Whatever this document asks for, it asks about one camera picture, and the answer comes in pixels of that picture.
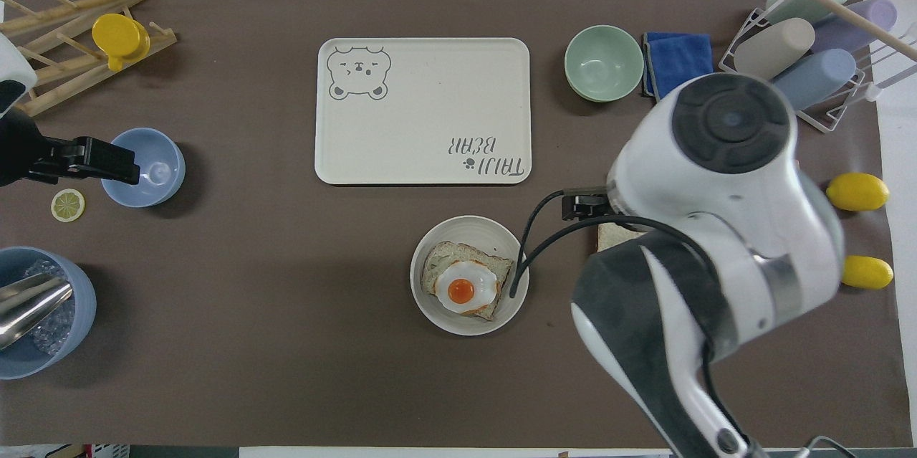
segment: bear face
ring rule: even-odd
[[[341,51],[335,47],[327,66],[331,72],[328,88],[331,98],[343,100],[348,95],[369,95],[380,100],[389,92],[385,76],[392,68],[392,57],[381,48],[371,51],[369,47],[351,47]]]

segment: brown tabletop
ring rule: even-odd
[[[426,320],[409,290],[409,262],[444,219],[487,216],[518,234],[545,194],[605,181],[652,102],[638,92],[604,105],[576,96],[562,58],[582,28],[709,33],[719,57],[761,3],[138,5],[138,20],[173,27],[180,42],[37,124],[52,137],[106,140],[158,128],[181,147],[186,181],[152,209],[118,206],[92,180],[0,189],[0,246],[66,256],[98,295],[95,326],[73,354],[0,383],[0,444],[663,447],[570,318],[594,233],[544,253],[518,316],[477,338]],[[522,40],[531,53],[530,177],[518,186],[322,183],[312,170],[315,73],[317,51],[332,37]],[[817,183],[845,171],[881,175],[874,106],[859,103],[829,135],[800,123],[798,158]],[[63,187],[85,195],[75,223],[50,216]],[[566,224],[558,206],[544,212],[533,242]],[[848,253],[891,261],[884,209],[842,222]],[[844,290],[748,343],[714,375],[763,445],[799,446],[813,434],[854,447],[911,445],[893,286]]]

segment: yellow cup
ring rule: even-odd
[[[121,14],[105,14],[92,25],[92,40],[108,56],[108,69],[119,72],[150,52],[150,34],[143,24]]]

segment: beige cup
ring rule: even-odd
[[[767,27],[736,48],[737,72],[770,80],[792,66],[815,42],[815,28],[793,17]]]

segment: folded cloth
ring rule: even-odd
[[[674,32],[646,32],[643,34],[643,95],[647,98],[655,98],[656,95],[653,93],[653,81],[649,79],[649,61],[646,59],[646,55],[649,53],[649,41],[656,41],[662,39],[671,39],[671,37],[684,37],[689,34],[674,33]]]
[[[646,69],[653,95],[665,98],[673,89],[714,72],[714,51],[708,34],[646,37]]]

